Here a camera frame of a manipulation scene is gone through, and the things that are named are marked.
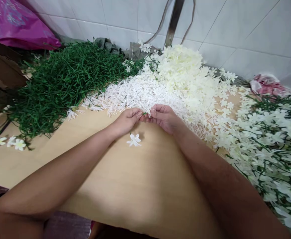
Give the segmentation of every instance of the wooden table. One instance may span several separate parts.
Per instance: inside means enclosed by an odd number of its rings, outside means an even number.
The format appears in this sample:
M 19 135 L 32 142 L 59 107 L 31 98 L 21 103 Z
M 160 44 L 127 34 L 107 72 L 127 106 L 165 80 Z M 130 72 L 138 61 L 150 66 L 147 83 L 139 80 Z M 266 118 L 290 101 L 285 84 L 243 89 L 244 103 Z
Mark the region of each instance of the wooden table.
M 35 170 L 116 117 L 86 110 L 65 121 L 51 139 L 36 137 L 33 151 L 0 147 L 0 186 L 12 188 Z M 61 208 L 80 216 L 157 238 L 222 238 L 221 231 L 173 138 L 160 127 L 139 123 L 141 147 L 129 135 L 114 142 L 85 183 Z M 10 124 L 2 135 L 18 135 Z

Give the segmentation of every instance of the metal pole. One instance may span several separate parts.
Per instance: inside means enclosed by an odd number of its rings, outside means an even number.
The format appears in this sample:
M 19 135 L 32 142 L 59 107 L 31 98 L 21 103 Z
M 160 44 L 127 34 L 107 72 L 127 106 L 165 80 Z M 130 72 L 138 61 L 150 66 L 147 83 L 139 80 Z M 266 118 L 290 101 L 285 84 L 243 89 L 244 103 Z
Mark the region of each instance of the metal pole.
M 173 41 L 175 30 L 176 30 L 176 27 L 178 25 L 178 21 L 181 15 L 183 4 L 184 4 L 184 0 L 175 0 L 174 2 L 170 25 L 169 25 L 168 33 L 166 34 L 166 38 L 165 38 L 165 46 L 172 45 L 172 41 Z

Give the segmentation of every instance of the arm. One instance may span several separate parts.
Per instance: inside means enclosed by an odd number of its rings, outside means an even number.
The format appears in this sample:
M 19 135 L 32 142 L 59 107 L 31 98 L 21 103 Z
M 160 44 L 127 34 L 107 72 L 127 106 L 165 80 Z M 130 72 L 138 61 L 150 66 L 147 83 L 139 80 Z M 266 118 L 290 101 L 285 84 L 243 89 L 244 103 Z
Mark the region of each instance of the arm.
M 152 118 L 141 120 L 157 123 L 173 135 L 229 238 L 291 238 L 249 181 L 190 131 L 169 106 L 152 109 Z
M 138 108 L 124 111 L 108 127 L 44 165 L 3 195 L 0 238 L 42 237 L 44 222 L 78 190 L 109 145 L 128 133 L 141 116 Z

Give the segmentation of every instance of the person's right hand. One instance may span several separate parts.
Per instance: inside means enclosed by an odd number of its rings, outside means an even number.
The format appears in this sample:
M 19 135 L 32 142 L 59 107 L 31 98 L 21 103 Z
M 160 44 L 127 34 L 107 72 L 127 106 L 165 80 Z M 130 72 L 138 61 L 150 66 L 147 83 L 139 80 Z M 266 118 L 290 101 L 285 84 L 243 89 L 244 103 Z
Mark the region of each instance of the person's right hand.
M 152 107 L 151 118 L 146 114 L 142 116 L 140 120 L 156 123 L 169 134 L 174 134 L 177 129 L 186 127 L 170 106 L 160 104 L 156 104 Z

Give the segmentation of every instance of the forearm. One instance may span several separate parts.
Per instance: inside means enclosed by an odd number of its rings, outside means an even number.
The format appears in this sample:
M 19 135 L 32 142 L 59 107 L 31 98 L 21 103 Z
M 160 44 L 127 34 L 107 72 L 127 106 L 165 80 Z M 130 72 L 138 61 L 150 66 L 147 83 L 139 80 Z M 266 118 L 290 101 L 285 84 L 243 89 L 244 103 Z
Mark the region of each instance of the forearm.
M 0 211 L 47 219 L 74 192 L 116 139 L 107 127 L 55 158 L 0 198 Z
M 256 189 L 236 169 L 190 130 L 180 128 L 174 137 L 230 238 L 290 238 Z

